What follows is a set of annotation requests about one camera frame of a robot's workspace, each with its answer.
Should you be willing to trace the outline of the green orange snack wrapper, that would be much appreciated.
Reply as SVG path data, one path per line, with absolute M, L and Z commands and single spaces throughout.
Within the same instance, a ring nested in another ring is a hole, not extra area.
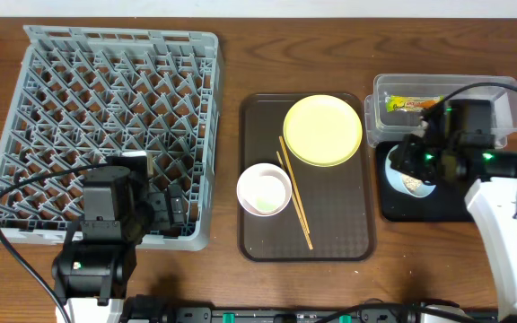
M 388 112 L 419 112 L 423 109 L 430 109 L 442 99 L 443 96 L 408 97 L 391 95 L 386 98 L 385 106 Z

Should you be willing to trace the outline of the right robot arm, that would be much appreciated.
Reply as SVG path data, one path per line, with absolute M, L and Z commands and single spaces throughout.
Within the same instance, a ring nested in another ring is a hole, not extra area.
M 517 154 L 495 149 L 488 100 L 443 100 L 421 118 L 424 133 L 406 135 L 390 166 L 461 192 L 489 260 L 498 318 L 517 322 Z

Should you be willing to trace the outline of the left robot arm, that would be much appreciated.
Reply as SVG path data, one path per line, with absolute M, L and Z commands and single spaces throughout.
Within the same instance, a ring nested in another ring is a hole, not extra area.
M 151 231 L 168 231 L 186 215 L 170 190 L 152 193 L 153 158 L 145 151 L 109 156 L 83 179 L 83 215 L 67 229 L 52 275 L 59 322 L 173 322 L 156 296 L 127 297 L 136 248 Z

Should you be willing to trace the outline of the light blue small plate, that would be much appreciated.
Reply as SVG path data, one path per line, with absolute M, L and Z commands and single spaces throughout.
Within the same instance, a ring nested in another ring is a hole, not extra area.
M 424 183 L 422 181 L 424 183 L 424 185 L 415 194 L 409 192 L 404 187 L 404 184 L 402 183 L 402 180 L 400 177 L 403 173 L 391 168 L 390 156 L 397 148 L 398 147 L 396 145 L 394 145 L 389 150 L 389 152 L 387 153 L 387 156 L 385 158 L 384 171 L 385 171 L 386 179 L 387 179 L 388 183 L 390 184 L 390 186 L 394 190 L 398 191 L 399 193 L 405 194 L 407 196 L 416 197 L 416 198 L 424 198 L 424 197 L 431 195 L 434 192 L 434 190 L 436 189 L 436 185 L 427 185 L 426 183 Z

